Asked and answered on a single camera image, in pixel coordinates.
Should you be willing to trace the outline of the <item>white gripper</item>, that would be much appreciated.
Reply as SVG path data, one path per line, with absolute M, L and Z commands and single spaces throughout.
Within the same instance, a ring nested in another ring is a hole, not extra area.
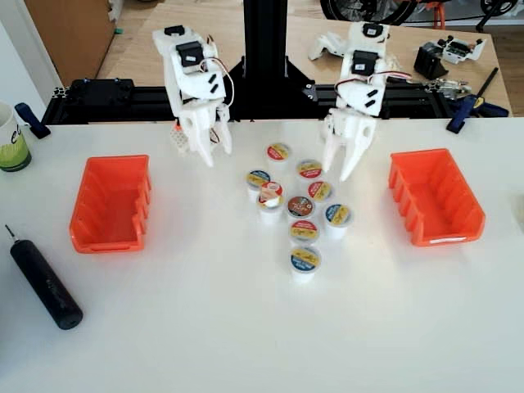
M 182 110 L 178 120 L 183 133 L 189 142 L 189 149 L 197 152 L 208 167 L 214 165 L 210 149 L 210 129 L 215 125 L 215 108 L 211 104 L 186 104 L 187 99 L 218 100 L 222 102 L 226 97 L 222 74 L 218 71 L 179 73 L 179 90 L 182 93 Z M 216 124 L 216 133 L 224 148 L 230 155 L 233 150 L 232 136 L 228 128 L 230 120 L 227 105 L 217 107 L 219 120 Z
M 346 181 L 356 168 L 363 154 L 371 146 L 377 121 L 370 116 L 378 116 L 382 109 L 385 94 L 383 80 L 369 83 L 366 79 L 352 79 L 336 85 L 336 106 L 351 108 L 365 115 L 350 114 L 342 109 L 332 108 L 323 121 L 322 135 L 324 149 L 322 166 L 329 171 L 340 146 L 346 147 L 341 168 L 340 181 Z

